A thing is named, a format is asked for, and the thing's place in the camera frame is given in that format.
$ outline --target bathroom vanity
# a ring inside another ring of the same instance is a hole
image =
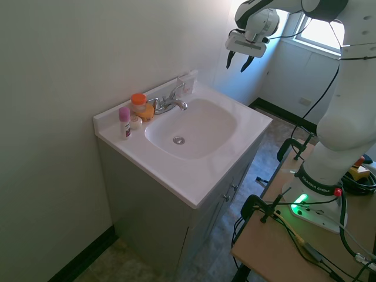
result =
[[[145,94],[168,96],[175,87],[172,80]],[[118,110],[129,102],[94,117],[116,233],[172,274],[231,205],[271,122],[199,83],[183,100],[187,110],[155,116],[128,140],[120,138]]]

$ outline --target bottle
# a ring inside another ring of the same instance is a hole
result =
[[[130,116],[130,129],[140,129],[142,127],[142,119],[139,116]]]
[[[130,101],[132,102],[132,111],[135,113],[143,113],[146,110],[146,96],[144,94],[133,94]]]
[[[127,107],[119,109],[120,134],[122,139],[130,138],[130,110]]]

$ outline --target green light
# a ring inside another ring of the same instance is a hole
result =
[[[291,205],[291,208],[296,209],[298,207],[296,204],[300,204],[301,202],[307,200],[307,198],[308,198],[307,194],[300,195],[299,198],[297,198],[296,201],[294,202],[295,204]]]

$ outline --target orange cap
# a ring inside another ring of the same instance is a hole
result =
[[[130,100],[134,105],[143,105],[146,103],[146,96],[142,93],[136,93],[130,97]]]

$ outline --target faucet handle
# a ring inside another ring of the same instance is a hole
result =
[[[153,99],[150,99],[150,100],[147,100],[148,103],[152,103],[153,102],[153,108],[154,110],[159,110],[160,109],[160,100],[159,98],[153,98]]]

